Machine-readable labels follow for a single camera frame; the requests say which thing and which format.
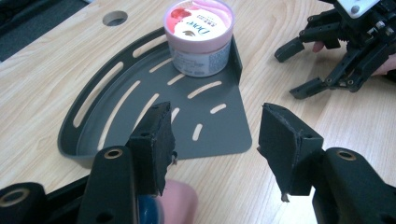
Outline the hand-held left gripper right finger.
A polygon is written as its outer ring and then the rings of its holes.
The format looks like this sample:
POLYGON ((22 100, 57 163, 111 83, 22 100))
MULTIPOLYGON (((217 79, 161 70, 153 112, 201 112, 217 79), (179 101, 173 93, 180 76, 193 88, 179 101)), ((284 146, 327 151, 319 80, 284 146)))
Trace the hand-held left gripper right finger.
POLYGON ((281 195, 307 196, 312 163, 322 154, 323 137, 287 108, 265 103, 258 151, 276 177, 281 195))

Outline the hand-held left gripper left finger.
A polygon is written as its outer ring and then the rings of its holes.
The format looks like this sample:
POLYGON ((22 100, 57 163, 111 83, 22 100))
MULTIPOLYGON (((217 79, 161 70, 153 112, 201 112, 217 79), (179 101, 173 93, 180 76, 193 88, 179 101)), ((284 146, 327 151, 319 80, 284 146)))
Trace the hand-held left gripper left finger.
POLYGON ((162 195, 167 168, 177 156, 171 104, 163 102, 151 106, 134 128, 126 146, 133 154, 137 193, 162 195))

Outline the pink bottle with blue cap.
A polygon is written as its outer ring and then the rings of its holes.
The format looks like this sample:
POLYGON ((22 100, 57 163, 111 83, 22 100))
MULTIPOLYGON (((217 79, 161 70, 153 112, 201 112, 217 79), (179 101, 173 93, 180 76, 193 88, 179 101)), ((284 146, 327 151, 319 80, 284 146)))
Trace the pink bottle with blue cap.
POLYGON ((191 186, 168 179, 162 195, 138 197, 139 224, 193 224, 197 207, 191 186))

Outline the gray slotted corner rack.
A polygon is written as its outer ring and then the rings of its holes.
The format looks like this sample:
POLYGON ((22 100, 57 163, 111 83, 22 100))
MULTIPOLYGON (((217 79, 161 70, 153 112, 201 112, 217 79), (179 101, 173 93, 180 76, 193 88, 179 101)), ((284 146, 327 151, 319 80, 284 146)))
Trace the gray slotted corner rack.
POLYGON ((168 102, 180 159, 243 153, 251 147, 251 134, 241 74, 232 46, 226 67, 214 76, 182 75, 164 30, 157 29, 119 51, 86 84, 64 119, 58 148, 90 168, 99 150, 125 144, 151 106, 168 102))

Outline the pink lidded jar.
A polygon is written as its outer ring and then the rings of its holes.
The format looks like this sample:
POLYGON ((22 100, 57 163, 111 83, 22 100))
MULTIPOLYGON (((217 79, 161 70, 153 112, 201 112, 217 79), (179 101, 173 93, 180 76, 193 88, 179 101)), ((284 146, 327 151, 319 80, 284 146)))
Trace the pink lidded jar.
POLYGON ((234 14, 220 0, 181 0, 170 6, 163 27, 174 67, 190 77, 210 77, 227 64, 234 14))

